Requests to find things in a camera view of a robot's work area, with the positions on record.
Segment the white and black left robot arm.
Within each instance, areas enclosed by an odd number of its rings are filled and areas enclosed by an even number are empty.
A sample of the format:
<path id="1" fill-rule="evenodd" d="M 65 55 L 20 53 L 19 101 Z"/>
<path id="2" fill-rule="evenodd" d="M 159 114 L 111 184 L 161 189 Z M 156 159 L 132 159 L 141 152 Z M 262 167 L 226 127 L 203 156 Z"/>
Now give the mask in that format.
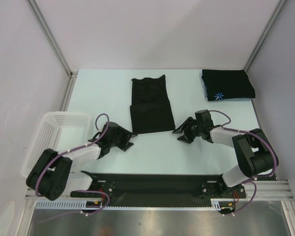
<path id="1" fill-rule="evenodd" d="M 101 132 L 97 132 L 86 144 L 59 153 L 51 148 L 42 151 L 36 164 L 26 178 L 26 185 L 39 197 L 54 201 L 63 192 L 73 192 L 74 175 L 82 181 L 78 189 L 87 196 L 98 193 L 99 185 L 80 166 L 107 155 L 112 148 L 127 151 L 134 144 L 130 139 L 137 137 L 115 122 L 108 122 Z"/>

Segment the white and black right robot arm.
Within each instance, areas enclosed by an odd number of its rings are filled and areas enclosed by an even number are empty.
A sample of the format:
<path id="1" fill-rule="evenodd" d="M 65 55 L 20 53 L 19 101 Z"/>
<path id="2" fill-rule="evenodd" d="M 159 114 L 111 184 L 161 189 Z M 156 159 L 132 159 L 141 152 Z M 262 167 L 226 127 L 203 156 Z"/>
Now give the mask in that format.
<path id="1" fill-rule="evenodd" d="M 118 173 L 128 180 L 213 185 L 222 197 L 235 187 L 274 174 L 278 159 L 261 129 L 215 124 L 212 111 L 197 111 L 166 135 L 146 134 L 121 158 Z"/>

